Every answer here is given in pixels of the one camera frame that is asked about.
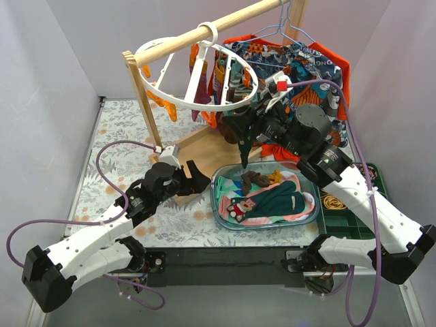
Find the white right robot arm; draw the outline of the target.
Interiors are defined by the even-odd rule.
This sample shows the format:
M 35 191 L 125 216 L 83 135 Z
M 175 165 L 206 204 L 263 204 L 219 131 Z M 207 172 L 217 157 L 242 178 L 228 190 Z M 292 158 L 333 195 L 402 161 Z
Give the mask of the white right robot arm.
M 296 259 L 304 270 L 325 270 L 332 264 L 373 268 L 387 281 L 404 283 L 435 245 L 435 226 L 411 220 L 372 187 L 352 160 L 326 140 L 332 123 L 322 108 L 303 104 L 287 119 L 278 108 L 251 104 L 225 116 L 236 134 L 241 163 L 258 136 L 299 156 L 297 168 L 309 181 L 342 201 L 374 233 L 371 240 L 318 236 Z

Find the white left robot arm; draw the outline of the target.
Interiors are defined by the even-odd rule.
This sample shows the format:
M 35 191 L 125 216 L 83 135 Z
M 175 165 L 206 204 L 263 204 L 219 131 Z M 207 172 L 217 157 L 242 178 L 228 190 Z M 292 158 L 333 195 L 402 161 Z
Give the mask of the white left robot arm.
M 88 225 L 45 249 L 36 245 L 25 258 L 22 282 L 44 313 L 63 305 L 84 284 L 127 269 L 140 271 L 145 248 L 125 233 L 152 217 L 157 207 L 173 196 L 202 193 L 210 184 L 194 161 L 184 169 L 157 162 L 144 178 L 133 182 L 125 197 L 117 198 L 97 225 Z

